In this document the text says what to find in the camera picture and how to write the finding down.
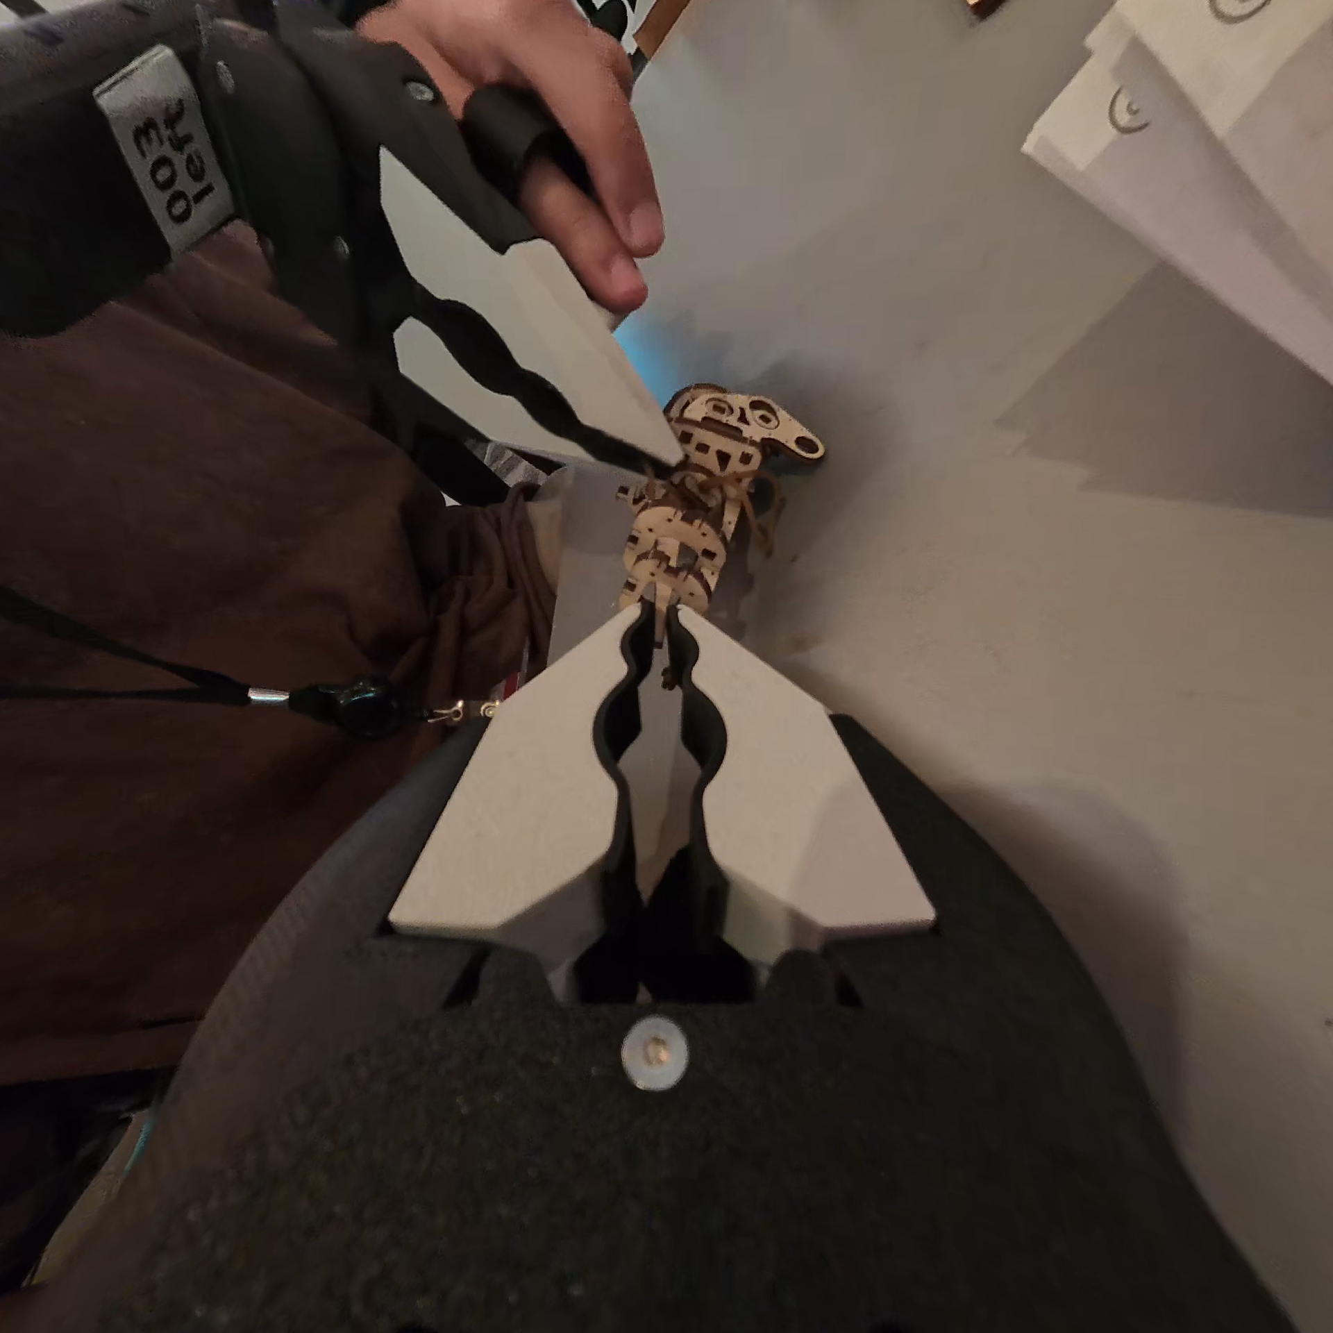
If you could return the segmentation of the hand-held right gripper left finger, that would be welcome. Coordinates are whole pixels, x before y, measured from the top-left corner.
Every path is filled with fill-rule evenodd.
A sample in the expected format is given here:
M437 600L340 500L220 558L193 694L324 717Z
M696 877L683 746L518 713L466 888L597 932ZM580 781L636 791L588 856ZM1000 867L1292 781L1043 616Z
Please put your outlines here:
M639 902L619 756L646 667L636 603L498 700L391 908L396 937L523 953L576 997L576 960Z

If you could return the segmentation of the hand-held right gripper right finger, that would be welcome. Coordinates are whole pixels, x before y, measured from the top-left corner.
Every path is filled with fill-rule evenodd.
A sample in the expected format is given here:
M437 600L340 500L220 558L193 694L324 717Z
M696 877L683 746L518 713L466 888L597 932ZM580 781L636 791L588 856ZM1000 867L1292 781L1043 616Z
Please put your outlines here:
M691 953L770 969L787 953L932 932L939 912L830 710L691 607L670 607L667 648L696 764Z

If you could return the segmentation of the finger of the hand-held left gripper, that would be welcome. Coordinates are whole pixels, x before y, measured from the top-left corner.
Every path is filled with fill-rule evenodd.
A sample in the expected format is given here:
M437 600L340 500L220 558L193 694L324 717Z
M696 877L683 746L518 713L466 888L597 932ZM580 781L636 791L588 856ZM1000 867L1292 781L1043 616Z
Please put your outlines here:
M391 148L379 203L413 312L396 374L478 441L576 469L672 469L683 446L639 370L543 239L489 248Z
M606 330L593 334L553 304L518 304L510 334L518 347L470 304L413 291L392 364L484 441L557 463L650 463L650 415L622 380L622 356L606 356Z

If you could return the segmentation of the wooden model assembly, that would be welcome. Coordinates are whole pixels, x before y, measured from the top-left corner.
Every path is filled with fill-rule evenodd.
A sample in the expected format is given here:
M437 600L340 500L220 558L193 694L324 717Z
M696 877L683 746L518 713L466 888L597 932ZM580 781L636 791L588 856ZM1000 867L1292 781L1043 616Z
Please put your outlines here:
M770 552L779 480L826 461L826 446L758 395L692 382L663 419L683 461L670 474L646 472L641 485L619 486L631 508L619 607L653 607L653 648L667 648L670 607L708 616L736 535Z

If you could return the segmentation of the person's left hand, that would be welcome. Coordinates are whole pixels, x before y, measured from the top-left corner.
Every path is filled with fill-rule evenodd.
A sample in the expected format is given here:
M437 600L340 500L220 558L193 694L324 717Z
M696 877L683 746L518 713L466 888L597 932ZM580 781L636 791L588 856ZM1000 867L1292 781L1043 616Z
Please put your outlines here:
M610 315L641 309L641 256L663 248L653 169L631 109L631 63L567 0L396 0L359 34L405 46L461 116L475 91L518 87L544 102L593 191L553 160L518 174L518 212Z

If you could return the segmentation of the instruction booklet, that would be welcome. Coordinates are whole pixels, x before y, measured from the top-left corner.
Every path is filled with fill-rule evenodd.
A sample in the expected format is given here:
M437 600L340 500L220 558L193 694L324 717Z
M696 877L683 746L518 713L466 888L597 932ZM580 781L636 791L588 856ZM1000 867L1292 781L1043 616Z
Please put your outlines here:
M1333 382L1333 4L1122 0L1026 156Z

